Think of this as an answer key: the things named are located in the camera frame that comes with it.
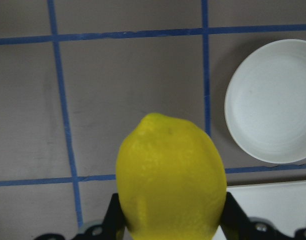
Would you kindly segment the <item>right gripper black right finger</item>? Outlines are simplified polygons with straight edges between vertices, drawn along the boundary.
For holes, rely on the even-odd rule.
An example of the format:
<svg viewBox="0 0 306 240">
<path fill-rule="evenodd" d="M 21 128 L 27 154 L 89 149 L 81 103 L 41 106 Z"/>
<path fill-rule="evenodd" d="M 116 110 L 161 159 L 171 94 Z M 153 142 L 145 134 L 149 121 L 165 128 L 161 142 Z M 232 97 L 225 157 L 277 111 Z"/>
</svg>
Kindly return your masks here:
<svg viewBox="0 0 306 240">
<path fill-rule="evenodd" d="M 275 230 L 267 223 L 251 221 L 230 192 L 226 193 L 220 227 L 227 240 L 274 240 Z"/>
</svg>

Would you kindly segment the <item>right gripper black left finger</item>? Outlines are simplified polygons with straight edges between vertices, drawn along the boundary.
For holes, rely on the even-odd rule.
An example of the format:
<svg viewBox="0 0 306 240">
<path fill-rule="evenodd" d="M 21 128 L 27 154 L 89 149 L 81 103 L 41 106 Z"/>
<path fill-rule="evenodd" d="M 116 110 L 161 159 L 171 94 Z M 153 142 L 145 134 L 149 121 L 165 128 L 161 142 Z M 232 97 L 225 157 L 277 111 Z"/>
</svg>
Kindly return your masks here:
<svg viewBox="0 0 306 240">
<path fill-rule="evenodd" d="M 126 220 L 121 209 L 118 193 L 111 196 L 108 209 L 101 224 L 95 224 L 78 233 L 76 240 L 122 240 L 124 238 Z"/>
</svg>

